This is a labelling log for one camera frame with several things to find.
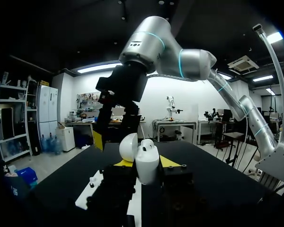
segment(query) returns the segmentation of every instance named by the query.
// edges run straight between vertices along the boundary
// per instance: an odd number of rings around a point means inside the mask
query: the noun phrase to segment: blue box
[[[28,185],[31,185],[38,180],[36,172],[30,167],[17,170],[15,172],[18,174],[18,176],[21,176]]]

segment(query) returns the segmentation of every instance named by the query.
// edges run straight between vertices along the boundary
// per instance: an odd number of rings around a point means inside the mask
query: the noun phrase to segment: ceiling
[[[255,94],[258,94],[260,96],[270,96],[270,93],[268,91],[266,91],[266,88],[270,88],[270,86],[263,86],[263,87],[257,87],[255,89],[253,89],[252,91]],[[278,84],[272,85],[271,86],[271,90],[276,94],[276,95],[280,95],[281,94],[281,89],[280,86]]]
[[[210,51],[214,67],[241,79],[250,88],[278,84],[269,53],[252,27],[261,23],[269,35],[278,31],[247,0],[51,0],[31,6],[14,3],[12,39],[8,54],[38,65],[54,74],[97,62],[118,59],[132,32],[147,16],[168,18],[172,33],[183,48]],[[284,73],[284,40],[273,44]],[[260,68],[240,77],[227,66],[247,55]],[[273,75],[274,79],[253,82]]]

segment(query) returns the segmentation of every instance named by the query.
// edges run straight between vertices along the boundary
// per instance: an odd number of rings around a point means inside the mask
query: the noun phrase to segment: ceiling light
[[[269,41],[270,44],[273,44],[273,43],[280,41],[282,39],[283,39],[283,37],[279,32],[276,32],[276,33],[273,33],[273,34],[267,36],[267,40]]]
[[[122,65],[121,63],[113,63],[113,64],[107,64],[107,65],[97,65],[93,67],[89,67],[86,69],[77,70],[79,73],[85,73],[85,72],[91,72],[91,71],[97,71],[97,70],[104,70],[104,69],[112,69],[116,67],[117,65]]]
[[[235,70],[229,70],[229,71],[232,71],[232,72],[234,72],[234,73],[237,73],[238,75],[240,75],[237,71],[235,71]]]
[[[229,76],[226,76],[226,75],[223,75],[223,74],[221,74],[221,73],[219,73],[225,80],[229,80],[229,79],[231,79],[231,77],[229,77]]]
[[[266,91],[268,91],[272,96],[275,96],[275,93],[270,88],[266,88]]]
[[[257,82],[257,81],[261,81],[261,80],[265,80],[265,79],[272,79],[273,76],[270,75],[270,76],[266,76],[266,77],[260,77],[260,78],[256,78],[256,79],[253,79],[254,82]]]

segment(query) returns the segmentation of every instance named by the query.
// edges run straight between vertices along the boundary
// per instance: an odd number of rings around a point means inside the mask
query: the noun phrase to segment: white box
[[[70,151],[75,147],[73,127],[65,127],[65,129],[57,128],[56,135],[62,143],[63,151]]]

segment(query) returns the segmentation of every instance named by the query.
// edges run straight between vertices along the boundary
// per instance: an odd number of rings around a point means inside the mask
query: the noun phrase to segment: white refrigerator
[[[50,133],[54,138],[57,128],[57,99],[58,89],[48,86],[39,86],[38,89],[38,121],[39,136],[49,138]]]

